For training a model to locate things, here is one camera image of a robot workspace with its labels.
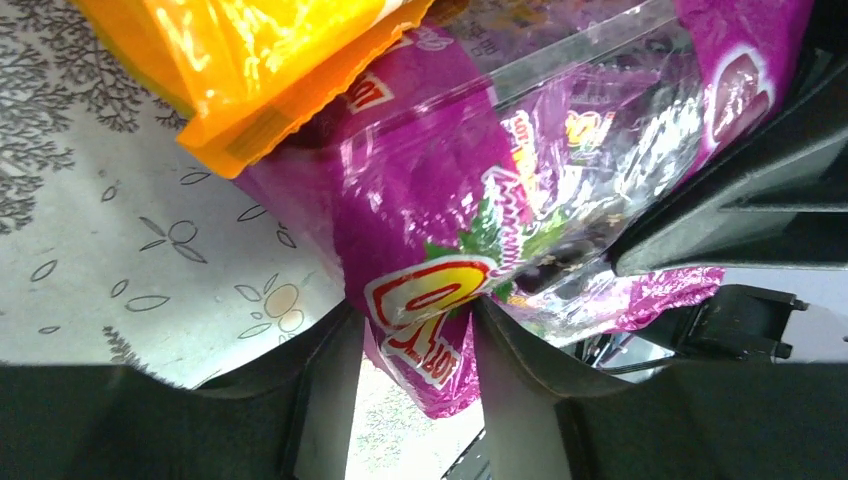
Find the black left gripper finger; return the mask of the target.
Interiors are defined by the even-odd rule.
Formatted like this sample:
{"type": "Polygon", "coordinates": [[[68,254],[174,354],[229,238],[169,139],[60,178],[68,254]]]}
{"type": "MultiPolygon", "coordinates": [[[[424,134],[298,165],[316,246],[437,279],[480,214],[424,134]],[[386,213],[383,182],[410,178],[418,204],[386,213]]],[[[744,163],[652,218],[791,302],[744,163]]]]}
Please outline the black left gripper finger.
{"type": "Polygon", "coordinates": [[[195,390],[126,366],[5,366],[5,479],[341,479],[365,321],[347,303],[195,390]]]}

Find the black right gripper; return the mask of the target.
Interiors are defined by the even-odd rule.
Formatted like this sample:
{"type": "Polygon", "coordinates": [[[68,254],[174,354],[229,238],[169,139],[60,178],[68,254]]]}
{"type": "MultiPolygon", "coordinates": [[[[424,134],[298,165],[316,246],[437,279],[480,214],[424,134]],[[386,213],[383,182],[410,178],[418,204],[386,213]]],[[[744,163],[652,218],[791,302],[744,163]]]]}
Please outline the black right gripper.
{"type": "MultiPolygon", "coordinates": [[[[847,54],[804,94],[628,227],[629,276],[682,267],[847,267],[847,54]]],[[[797,295],[724,285],[635,332],[692,360],[776,361],[797,295]]],[[[843,479],[843,364],[684,362],[640,383],[606,375],[473,303],[497,479],[843,479]]]]}

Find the orange candy bag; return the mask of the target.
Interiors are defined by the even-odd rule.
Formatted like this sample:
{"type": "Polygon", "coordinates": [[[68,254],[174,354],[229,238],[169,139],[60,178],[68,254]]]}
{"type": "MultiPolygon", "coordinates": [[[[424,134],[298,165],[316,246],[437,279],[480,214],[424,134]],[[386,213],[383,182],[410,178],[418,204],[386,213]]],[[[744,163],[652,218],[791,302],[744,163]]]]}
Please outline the orange candy bag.
{"type": "Polygon", "coordinates": [[[100,41],[187,119],[178,142],[232,179],[417,27],[426,1],[81,1],[100,41]]]}

